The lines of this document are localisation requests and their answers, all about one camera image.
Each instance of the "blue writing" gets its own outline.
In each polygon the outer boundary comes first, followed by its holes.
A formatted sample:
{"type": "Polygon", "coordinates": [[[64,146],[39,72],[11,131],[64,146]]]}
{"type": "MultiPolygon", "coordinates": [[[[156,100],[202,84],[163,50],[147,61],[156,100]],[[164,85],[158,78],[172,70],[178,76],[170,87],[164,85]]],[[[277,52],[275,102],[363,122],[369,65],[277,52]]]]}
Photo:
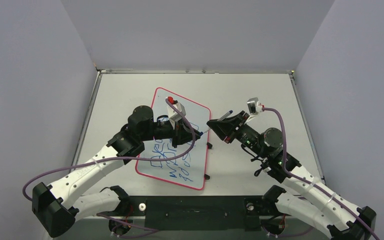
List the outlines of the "blue writing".
{"type": "Polygon", "coordinates": [[[189,176],[189,172],[186,171],[185,169],[183,169],[182,167],[179,167],[180,170],[186,175],[186,176],[189,176]]]}
{"type": "Polygon", "coordinates": [[[193,182],[192,180],[190,180],[189,178],[187,178],[187,177],[184,177],[184,176],[182,176],[182,174],[181,173],[179,173],[179,177],[181,177],[185,182],[187,181],[187,180],[189,180],[189,181],[191,181],[191,182],[193,182]]]}

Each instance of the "pen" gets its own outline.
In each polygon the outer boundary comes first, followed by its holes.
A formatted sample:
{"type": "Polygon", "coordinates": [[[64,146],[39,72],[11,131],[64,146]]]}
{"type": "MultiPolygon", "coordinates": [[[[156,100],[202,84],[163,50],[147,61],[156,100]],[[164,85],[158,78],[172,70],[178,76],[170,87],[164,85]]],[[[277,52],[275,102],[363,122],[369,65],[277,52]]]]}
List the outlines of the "pen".
{"type": "MultiPolygon", "coordinates": [[[[217,119],[217,121],[222,121],[224,120],[225,118],[229,117],[231,114],[233,113],[233,110],[230,110],[228,112],[226,112],[223,116],[221,116],[219,119],[217,119]]],[[[206,131],[202,132],[200,135],[204,135],[206,132],[208,132],[211,128],[208,128],[206,131]]]]}

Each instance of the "cable tie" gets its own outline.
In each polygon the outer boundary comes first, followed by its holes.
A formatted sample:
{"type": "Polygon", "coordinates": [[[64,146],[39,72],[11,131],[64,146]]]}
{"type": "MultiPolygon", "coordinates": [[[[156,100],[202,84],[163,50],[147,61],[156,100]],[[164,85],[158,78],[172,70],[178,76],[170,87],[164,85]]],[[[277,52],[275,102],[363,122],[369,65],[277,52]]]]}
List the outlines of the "cable tie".
{"type": "Polygon", "coordinates": [[[314,187],[314,185],[316,184],[317,181],[318,181],[317,177],[314,177],[312,179],[311,183],[308,185],[308,187],[304,190],[304,192],[301,195],[304,195],[304,194],[310,192],[310,190],[314,187]]]}
{"type": "Polygon", "coordinates": [[[326,208],[326,206],[332,201],[332,199],[334,199],[334,197],[336,196],[336,192],[334,192],[332,194],[332,196],[329,198],[329,200],[327,200],[327,202],[324,204],[324,206],[320,209],[320,212],[323,212],[323,210],[326,208]]]}
{"type": "Polygon", "coordinates": [[[98,166],[99,168],[99,171],[103,174],[103,176],[105,177],[105,173],[103,172],[103,168],[101,167],[101,165],[99,165],[99,163],[95,160],[95,157],[92,157],[92,160],[95,162],[95,165],[98,166]]]}

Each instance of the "whiteboard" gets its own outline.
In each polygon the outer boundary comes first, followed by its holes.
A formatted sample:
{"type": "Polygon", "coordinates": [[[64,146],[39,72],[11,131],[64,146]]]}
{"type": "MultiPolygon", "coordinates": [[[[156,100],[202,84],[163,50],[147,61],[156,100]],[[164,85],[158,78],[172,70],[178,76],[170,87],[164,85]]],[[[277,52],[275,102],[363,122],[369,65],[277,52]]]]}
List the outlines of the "whiteboard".
{"type": "MultiPolygon", "coordinates": [[[[120,131],[137,106],[150,106],[158,87],[187,96],[208,107],[213,119],[221,117],[229,110],[233,110],[232,115],[242,110],[247,111],[247,100],[258,97],[266,107],[277,109],[282,114],[288,153],[314,176],[320,176],[288,74],[103,74],[94,98],[78,163],[89,160],[120,131]]],[[[259,114],[249,125],[259,133],[271,127],[280,129],[278,118],[271,112],[259,114]]],[[[139,175],[135,170],[135,161],[130,161],[109,173],[86,191],[86,194],[118,185],[130,196],[243,196],[261,195],[273,185],[279,185],[266,174],[254,176],[260,165],[257,161],[250,162],[250,156],[241,149],[240,142],[226,144],[212,131],[209,132],[208,141],[213,145],[208,150],[205,170],[210,180],[205,181],[203,190],[197,191],[139,175]]]]}
{"type": "MultiPolygon", "coordinates": [[[[207,121],[210,119],[210,109],[180,96],[165,88],[158,87],[155,90],[151,108],[154,121],[158,116],[167,115],[166,97],[173,97],[179,101],[186,111],[186,117],[192,127],[204,132],[207,121]]],[[[136,172],[140,175],[180,185],[183,187],[202,190],[204,188],[204,174],[207,162],[208,132],[203,134],[194,144],[193,149],[183,157],[171,161],[136,161],[136,172]]],[[[185,152],[191,142],[173,148],[171,139],[160,139],[144,142],[145,151],[140,156],[149,159],[166,159],[175,157],[185,152]]]]}

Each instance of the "red whiteboard border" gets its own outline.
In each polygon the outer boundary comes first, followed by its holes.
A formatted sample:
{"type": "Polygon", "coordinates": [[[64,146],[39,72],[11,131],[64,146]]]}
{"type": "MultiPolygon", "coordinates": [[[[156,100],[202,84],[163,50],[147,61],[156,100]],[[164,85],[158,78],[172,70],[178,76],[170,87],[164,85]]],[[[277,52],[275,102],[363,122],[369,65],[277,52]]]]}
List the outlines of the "red whiteboard border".
{"type": "MultiPolygon", "coordinates": [[[[196,101],[192,101],[192,100],[190,100],[190,99],[187,98],[187,97],[184,97],[184,96],[179,95],[179,94],[177,94],[177,93],[174,93],[174,92],[172,92],[172,91],[170,91],[170,90],[167,90],[167,89],[165,89],[164,87],[157,87],[157,88],[155,89],[155,92],[154,92],[154,94],[153,94],[153,98],[152,98],[151,108],[154,106],[154,101],[155,101],[155,97],[157,96],[157,91],[158,91],[158,89],[165,90],[165,91],[167,91],[167,92],[169,92],[169,93],[171,93],[171,94],[173,94],[173,95],[176,95],[176,96],[178,96],[178,97],[184,98],[184,99],[186,99],[186,100],[188,100],[188,101],[191,101],[191,102],[194,103],[194,104],[197,104],[197,105],[199,105],[199,106],[201,106],[201,107],[204,107],[204,108],[208,109],[208,111],[209,111],[209,119],[211,119],[211,110],[210,110],[208,107],[206,107],[206,106],[204,106],[204,105],[202,105],[202,104],[199,104],[199,103],[197,103],[196,101]]],[[[206,141],[207,141],[207,143],[210,141],[210,133],[208,133],[208,136],[207,136],[207,140],[206,140],[206,141]]],[[[207,148],[206,148],[206,153],[205,153],[204,174],[207,172],[207,158],[208,158],[208,146],[207,146],[207,148]]],[[[139,171],[138,171],[138,163],[139,163],[139,161],[136,160],[136,165],[135,165],[134,169],[136,170],[136,173],[139,174],[139,175],[142,175],[142,176],[145,176],[145,177],[149,177],[149,178],[153,178],[153,179],[157,179],[157,180],[160,180],[160,181],[163,181],[163,182],[166,182],[166,183],[175,184],[175,185],[179,185],[179,186],[182,186],[182,187],[190,188],[190,189],[195,189],[195,190],[202,190],[202,189],[204,189],[204,186],[205,186],[205,180],[202,182],[202,187],[201,187],[201,188],[191,187],[191,186],[188,186],[188,185],[184,185],[184,184],[181,184],[181,183],[177,183],[177,182],[169,181],[169,180],[166,180],[166,179],[162,179],[162,178],[159,178],[159,177],[156,177],[156,176],[152,176],[152,175],[148,175],[148,174],[139,172],[139,171]]]]}

